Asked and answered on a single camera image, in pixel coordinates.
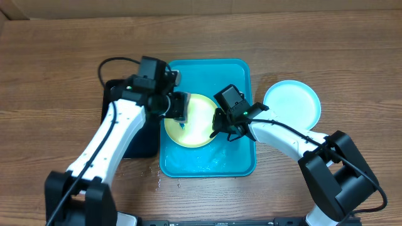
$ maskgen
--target yellow plate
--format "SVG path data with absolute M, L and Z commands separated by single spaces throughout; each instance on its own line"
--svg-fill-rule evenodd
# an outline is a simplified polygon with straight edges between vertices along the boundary
M 173 119 L 165 119 L 165 129 L 170 139 L 186 148 L 198 148 L 211 142 L 216 104 L 208 97 L 191 94 L 187 107 L 187 123 L 184 127 Z

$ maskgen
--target wood grain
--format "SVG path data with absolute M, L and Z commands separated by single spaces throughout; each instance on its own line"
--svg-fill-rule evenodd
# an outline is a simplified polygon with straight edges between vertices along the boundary
M 7 22 L 0 36 L 0 224 L 44 224 L 45 178 L 64 171 L 99 126 L 99 62 L 141 55 L 242 58 L 255 101 L 278 81 L 307 83 L 322 103 L 314 130 L 350 134 L 388 194 L 387 209 L 361 215 L 364 225 L 400 225 L 402 11 Z M 136 70 L 113 62 L 104 75 Z M 307 214 L 313 202 L 297 163 L 264 144 L 257 152 L 257 168 L 244 178 L 178 181 L 160 172 L 158 157 L 124 160 L 112 187 L 116 205 L 145 219 Z M 380 203 L 375 194 L 362 207 Z

